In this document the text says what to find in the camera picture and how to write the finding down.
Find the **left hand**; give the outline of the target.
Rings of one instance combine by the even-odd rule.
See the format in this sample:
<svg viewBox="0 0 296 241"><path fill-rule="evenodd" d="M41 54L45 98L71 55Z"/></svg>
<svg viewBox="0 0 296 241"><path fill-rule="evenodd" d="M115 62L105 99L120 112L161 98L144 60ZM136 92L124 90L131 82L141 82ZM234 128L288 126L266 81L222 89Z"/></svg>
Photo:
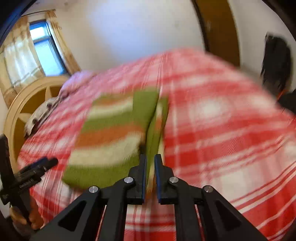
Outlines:
<svg viewBox="0 0 296 241"><path fill-rule="evenodd" d="M41 217L41 214L39 213L38 205L33 197L30 197L30 206L31 211L29 215L29 221L31 223L31 228L33 230L37 230L43 226L44 221ZM16 226L25 227L28 224L27 220L22 216L16 207L10 208L10 216Z"/></svg>

